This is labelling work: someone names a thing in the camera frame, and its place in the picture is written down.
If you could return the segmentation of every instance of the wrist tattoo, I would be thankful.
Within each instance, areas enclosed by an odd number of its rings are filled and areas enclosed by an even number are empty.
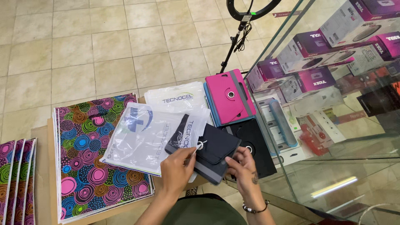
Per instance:
[[[251,181],[253,181],[253,184],[258,184],[258,175],[257,175],[257,171],[252,172],[251,174],[254,174],[254,177],[251,178]]]

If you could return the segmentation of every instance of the left hand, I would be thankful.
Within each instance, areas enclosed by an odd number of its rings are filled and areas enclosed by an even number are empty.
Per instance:
[[[178,149],[161,162],[161,178],[163,182],[162,192],[166,197],[178,200],[180,193],[193,174],[196,147]]]

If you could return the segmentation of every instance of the finger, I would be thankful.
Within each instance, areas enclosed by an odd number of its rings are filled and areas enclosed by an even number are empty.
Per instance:
[[[193,173],[193,169],[194,169],[194,164],[196,162],[196,153],[194,153],[189,160],[188,165],[186,166],[185,170],[187,173],[189,173],[190,175],[192,175]]]
[[[241,170],[244,169],[242,165],[240,165],[238,162],[236,162],[229,156],[225,157],[225,161],[229,165],[229,167],[234,168],[237,172],[240,172]]]
[[[234,168],[228,168],[228,170],[226,171],[229,174],[232,174],[234,176],[236,176],[237,171]]]
[[[236,151],[242,153],[243,156],[244,156],[245,158],[246,158],[246,157],[251,157],[251,158],[253,158],[253,156],[251,155],[250,150],[249,150],[248,148],[245,148],[245,147],[238,147],[238,148],[236,149]]]
[[[244,155],[240,152],[235,152],[232,158],[236,161],[242,161],[244,159]]]
[[[195,150],[196,147],[178,149],[173,153],[173,155],[178,159],[188,159]]]

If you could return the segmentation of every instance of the hand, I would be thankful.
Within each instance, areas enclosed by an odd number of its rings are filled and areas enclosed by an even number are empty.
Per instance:
[[[193,174],[196,147],[178,149],[161,162],[162,194],[178,200],[180,193]]]
[[[238,147],[233,159],[226,157],[225,161],[229,166],[228,173],[236,177],[238,190],[243,197],[244,204],[255,210],[263,210],[265,202],[258,184],[256,163],[249,149]]]

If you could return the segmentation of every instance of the right hand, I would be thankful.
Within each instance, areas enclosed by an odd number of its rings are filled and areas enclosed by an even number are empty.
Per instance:
[[[237,180],[238,190],[243,197],[244,204],[255,210],[263,210],[265,202],[258,184],[256,163],[248,148],[238,147],[233,159],[225,157],[228,164],[228,173]]]

